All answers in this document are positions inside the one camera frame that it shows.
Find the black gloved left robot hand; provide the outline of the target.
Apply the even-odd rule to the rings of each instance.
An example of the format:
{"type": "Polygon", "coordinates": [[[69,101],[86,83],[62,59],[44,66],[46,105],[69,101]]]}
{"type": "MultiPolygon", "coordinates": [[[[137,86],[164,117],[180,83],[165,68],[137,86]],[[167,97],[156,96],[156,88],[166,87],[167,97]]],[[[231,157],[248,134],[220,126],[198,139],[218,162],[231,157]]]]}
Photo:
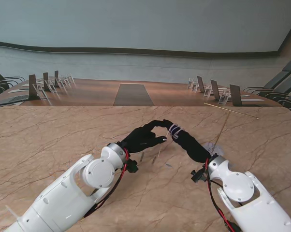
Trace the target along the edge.
{"type": "Polygon", "coordinates": [[[134,129],[126,138],[117,144],[121,148],[127,149],[129,153],[141,152],[147,148],[162,144],[167,140],[166,136],[157,137],[152,130],[155,127],[162,127],[169,129],[172,126],[169,120],[152,120],[142,127],[134,129]]]}

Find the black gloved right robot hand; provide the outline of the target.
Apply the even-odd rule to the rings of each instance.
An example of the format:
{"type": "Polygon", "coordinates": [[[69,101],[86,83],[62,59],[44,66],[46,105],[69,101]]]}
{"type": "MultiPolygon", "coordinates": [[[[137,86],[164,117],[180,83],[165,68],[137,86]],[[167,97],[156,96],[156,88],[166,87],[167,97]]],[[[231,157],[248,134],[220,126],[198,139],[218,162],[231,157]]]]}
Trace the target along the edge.
{"type": "Polygon", "coordinates": [[[180,126],[166,119],[163,120],[163,123],[172,140],[180,145],[193,161],[205,163],[207,159],[211,158],[210,153],[180,126]]]}

